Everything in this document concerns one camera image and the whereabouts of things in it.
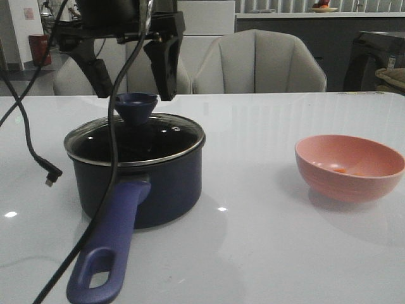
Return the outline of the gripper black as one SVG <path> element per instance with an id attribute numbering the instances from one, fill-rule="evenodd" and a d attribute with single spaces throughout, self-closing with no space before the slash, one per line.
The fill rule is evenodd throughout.
<path id="1" fill-rule="evenodd" d="M 81 19 L 59 22 L 55 38 L 61 51 L 83 71 L 99 98 L 111 95 L 113 84 L 104 60 L 96 57 L 95 39 L 118 44 L 138 41 L 143 47 L 162 101 L 177 95 L 177 68 L 185 32 L 184 14 L 176 1 L 77 1 Z"/>

